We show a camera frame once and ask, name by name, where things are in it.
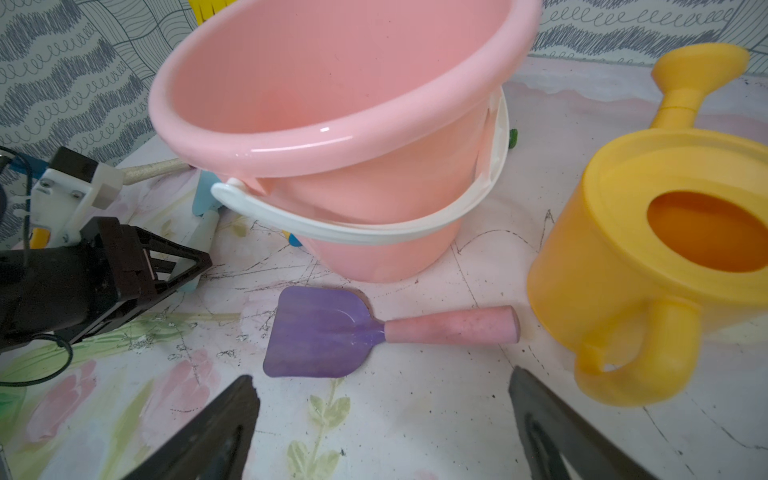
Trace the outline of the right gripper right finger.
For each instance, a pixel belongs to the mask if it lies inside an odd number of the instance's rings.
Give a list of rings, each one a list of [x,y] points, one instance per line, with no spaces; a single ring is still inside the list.
[[[652,479],[530,371],[516,367],[508,392],[533,479]]]

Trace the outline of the blue rake yellow handle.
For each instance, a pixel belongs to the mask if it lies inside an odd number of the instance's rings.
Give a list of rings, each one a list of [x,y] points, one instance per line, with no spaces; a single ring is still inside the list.
[[[293,235],[292,233],[287,232],[287,231],[283,231],[283,235],[284,235],[284,237],[286,238],[286,240],[288,241],[288,243],[291,246],[293,246],[293,247],[302,247],[301,241],[295,235]]]

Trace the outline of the pink plastic bucket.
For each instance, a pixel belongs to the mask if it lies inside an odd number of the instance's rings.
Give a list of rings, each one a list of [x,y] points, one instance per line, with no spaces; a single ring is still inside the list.
[[[157,135],[230,210],[356,281],[413,277],[508,155],[538,1],[239,1],[169,55]]]

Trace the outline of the purple shovel pink handle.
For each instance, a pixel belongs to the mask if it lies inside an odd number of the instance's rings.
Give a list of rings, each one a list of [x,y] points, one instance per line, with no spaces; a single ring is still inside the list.
[[[279,296],[263,371],[271,378],[342,378],[385,342],[494,345],[520,337],[511,306],[380,321],[351,291],[292,286]]]

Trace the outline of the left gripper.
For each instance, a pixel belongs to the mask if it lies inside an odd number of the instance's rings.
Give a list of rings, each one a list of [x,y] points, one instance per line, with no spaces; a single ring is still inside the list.
[[[71,344],[111,332],[212,267],[210,254],[97,217],[74,246],[1,253],[1,350],[54,333]]]

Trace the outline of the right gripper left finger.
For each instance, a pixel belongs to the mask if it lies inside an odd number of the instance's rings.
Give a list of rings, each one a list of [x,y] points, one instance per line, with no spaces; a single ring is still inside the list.
[[[126,477],[241,479],[255,433],[260,399],[242,375]]]

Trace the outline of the red shovel wooden handle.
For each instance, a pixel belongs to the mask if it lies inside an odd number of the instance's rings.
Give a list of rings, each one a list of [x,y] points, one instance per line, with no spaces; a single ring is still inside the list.
[[[160,176],[184,172],[189,169],[190,166],[187,163],[174,158],[151,164],[120,168],[120,171],[123,174],[123,184],[127,186]]]

